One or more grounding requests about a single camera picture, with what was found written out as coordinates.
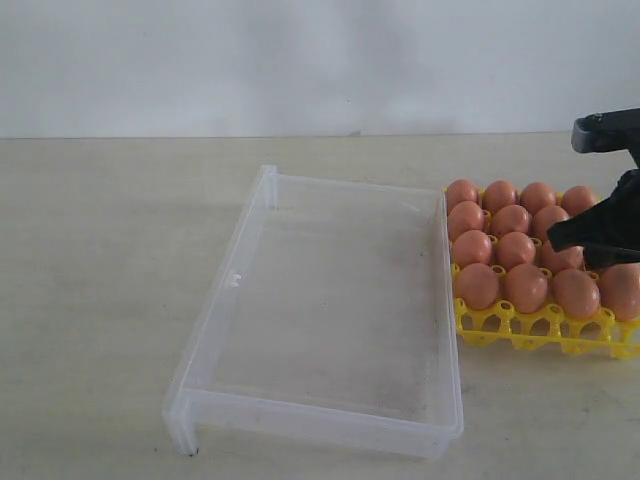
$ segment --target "white background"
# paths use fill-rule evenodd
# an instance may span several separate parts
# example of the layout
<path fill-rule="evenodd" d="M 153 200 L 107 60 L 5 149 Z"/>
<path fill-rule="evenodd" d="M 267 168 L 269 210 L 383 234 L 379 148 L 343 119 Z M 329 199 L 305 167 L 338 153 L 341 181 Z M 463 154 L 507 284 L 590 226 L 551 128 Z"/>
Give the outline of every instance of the white background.
<path fill-rule="evenodd" d="M 640 103 L 636 0 L 2 0 L 0 137 L 549 131 Z"/>

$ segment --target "table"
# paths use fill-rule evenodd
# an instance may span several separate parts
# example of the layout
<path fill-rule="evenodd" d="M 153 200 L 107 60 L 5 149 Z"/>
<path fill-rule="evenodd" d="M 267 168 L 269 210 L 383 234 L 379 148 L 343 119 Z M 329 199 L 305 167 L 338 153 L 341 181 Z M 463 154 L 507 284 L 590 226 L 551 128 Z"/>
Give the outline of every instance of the table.
<path fill-rule="evenodd" d="M 283 173 L 607 195 L 625 153 L 569 134 L 0 141 L 0 478 L 629 479 L 640 363 L 459 342 L 465 431 L 439 460 L 221 429 L 176 454 L 161 404 L 246 194 Z"/>

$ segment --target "yellow egg tray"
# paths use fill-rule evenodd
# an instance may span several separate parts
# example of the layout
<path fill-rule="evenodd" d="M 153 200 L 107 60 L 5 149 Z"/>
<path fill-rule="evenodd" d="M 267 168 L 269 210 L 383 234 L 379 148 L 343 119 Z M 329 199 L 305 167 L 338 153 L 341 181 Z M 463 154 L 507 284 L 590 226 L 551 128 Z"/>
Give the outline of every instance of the yellow egg tray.
<path fill-rule="evenodd" d="M 453 280 L 460 267 L 452 264 Z M 500 265 L 493 266 L 499 277 L 506 272 Z M 551 272 L 542 268 L 551 278 Z M 598 275 L 589 272 L 594 280 Z M 549 297 L 538 312 L 523 314 L 513 304 L 498 300 L 486 310 L 472 310 L 462 298 L 454 299 L 456 331 L 469 345 L 486 347 L 498 339 L 509 340 L 519 350 L 535 350 L 549 343 L 560 345 L 563 353 L 580 355 L 592 350 L 608 350 L 613 358 L 631 358 L 640 355 L 640 343 L 634 342 L 634 332 L 640 329 L 640 318 L 616 321 L 608 308 L 599 308 L 587 319 L 573 319 Z"/>

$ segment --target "clear plastic container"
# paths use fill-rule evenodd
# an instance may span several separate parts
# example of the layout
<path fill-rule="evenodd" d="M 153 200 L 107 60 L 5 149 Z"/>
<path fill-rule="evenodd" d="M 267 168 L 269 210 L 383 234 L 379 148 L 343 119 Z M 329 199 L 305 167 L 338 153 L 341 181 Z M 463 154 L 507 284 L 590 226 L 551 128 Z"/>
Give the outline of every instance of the clear plastic container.
<path fill-rule="evenodd" d="M 444 195 L 263 167 L 163 415 L 438 457 L 463 429 Z"/>

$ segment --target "egg tray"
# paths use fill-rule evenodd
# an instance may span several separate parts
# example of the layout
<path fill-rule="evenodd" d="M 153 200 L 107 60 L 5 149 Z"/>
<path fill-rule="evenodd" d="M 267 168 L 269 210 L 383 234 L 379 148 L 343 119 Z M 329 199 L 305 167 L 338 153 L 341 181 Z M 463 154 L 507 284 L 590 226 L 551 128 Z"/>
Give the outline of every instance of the egg tray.
<path fill-rule="evenodd" d="M 484 189 L 479 188 L 480 201 Z M 562 194 L 556 193 L 558 205 Z M 485 233 L 489 233 L 491 213 L 484 210 Z M 495 246 L 497 238 L 489 235 Z M 539 256 L 542 241 L 531 237 Z M 506 275 L 504 267 L 493 265 L 493 270 L 501 279 Z M 552 273 L 546 268 L 540 270 L 552 279 Z M 451 265 L 452 279 L 460 273 L 460 267 Z M 595 272 L 587 272 L 594 280 L 599 279 Z M 612 358 L 632 358 L 640 356 L 640 343 L 634 341 L 634 333 L 640 329 L 640 318 L 631 321 L 617 321 L 615 314 L 608 308 L 600 307 L 590 318 L 575 319 L 568 316 L 562 307 L 554 303 L 549 295 L 545 305 L 535 313 L 517 312 L 513 304 L 503 298 L 498 299 L 485 310 L 473 310 L 462 298 L 454 298 L 456 332 L 463 340 L 473 346 L 486 347 L 498 339 L 511 341 L 518 350 L 536 350 L 543 345 L 559 344 L 563 353 L 581 355 L 592 350 L 608 350 Z"/>

